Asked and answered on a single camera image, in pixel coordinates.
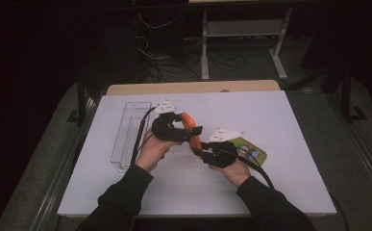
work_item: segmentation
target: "clear plastic container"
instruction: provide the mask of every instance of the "clear plastic container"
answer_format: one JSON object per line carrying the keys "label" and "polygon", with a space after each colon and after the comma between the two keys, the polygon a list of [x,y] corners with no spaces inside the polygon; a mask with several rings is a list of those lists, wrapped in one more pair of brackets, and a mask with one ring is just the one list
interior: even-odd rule
{"label": "clear plastic container", "polygon": [[149,128],[151,115],[146,118],[143,130],[138,131],[141,120],[151,107],[151,102],[126,103],[111,155],[111,162],[118,165],[119,171],[126,171],[131,164],[137,133],[141,132],[143,136],[144,132]]}

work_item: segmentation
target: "white tabletop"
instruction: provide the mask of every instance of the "white tabletop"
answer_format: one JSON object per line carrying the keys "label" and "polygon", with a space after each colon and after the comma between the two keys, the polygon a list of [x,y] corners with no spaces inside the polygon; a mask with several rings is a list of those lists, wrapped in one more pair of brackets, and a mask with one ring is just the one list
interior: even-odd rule
{"label": "white tabletop", "polygon": [[[168,99],[177,113],[187,112],[203,126],[201,141],[209,141],[217,128],[244,131],[245,139],[264,150],[263,164],[275,188],[310,216],[335,214],[323,180],[312,159],[285,93],[242,91],[104,96],[89,129],[58,214],[87,216],[97,207],[97,198],[123,173],[110,162],[120,119],[127,102]],[[262,177],[252,171],[259,180]],[[187,143],[174,146],[152,172],[141,216],[248,216],[236,188],[219,172],[208,169]]]}

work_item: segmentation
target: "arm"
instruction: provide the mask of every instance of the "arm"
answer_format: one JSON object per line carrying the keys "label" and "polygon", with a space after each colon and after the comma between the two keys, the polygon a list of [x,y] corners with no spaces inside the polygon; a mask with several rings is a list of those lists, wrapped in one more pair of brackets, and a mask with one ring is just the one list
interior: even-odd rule
{"label": "arm", "polygon": [[236,194],[248,207],[252,218],[266,231],[313,231],[309,218],[287,201],[285,196],[272,190],[251,176],[248,167],[236,160],[224,168],[210,166],[218,170],[237,187]]}
{"label": "arm", "polygon": [[138,215],[141,199],[153,179],[150,172],[158,161],[176,144],[161,141],[148,131],[135,164],[129,167],[122,180],[111,185],[98,198],[98,207],[78,226],[77,230],[131,230],[133,216]]}

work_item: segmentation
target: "green object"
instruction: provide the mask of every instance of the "green object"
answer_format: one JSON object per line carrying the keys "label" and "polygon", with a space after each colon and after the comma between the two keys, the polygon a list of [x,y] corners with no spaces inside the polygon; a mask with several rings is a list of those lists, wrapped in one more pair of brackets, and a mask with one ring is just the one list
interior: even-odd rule
{"label": "green object", "polygon": [[230,140],[230,142],[236,146],[236,151],[239,156],[244,157],[255,165],[260,164],[261,166],[267,158],[266,152],[244,138],[236,138]]}

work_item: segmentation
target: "black sleeve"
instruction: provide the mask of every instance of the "black sleeve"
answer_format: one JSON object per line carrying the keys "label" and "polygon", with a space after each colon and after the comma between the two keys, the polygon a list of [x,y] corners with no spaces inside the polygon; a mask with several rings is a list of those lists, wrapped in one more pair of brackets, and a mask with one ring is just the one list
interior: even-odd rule
{"label": "black sleeve", "polygon": [[122,180],[98,198],[98,207],[77,230],[131,230],[133,216],[140,212],[141,199],[152,179],[143,168],[131,166]]}
{"label": "black sleeve", "polygon": [[315,230],[309,218],[281,192],[264,186],[253,176],[239,186],[236,194],[245,202],[260,230]]}

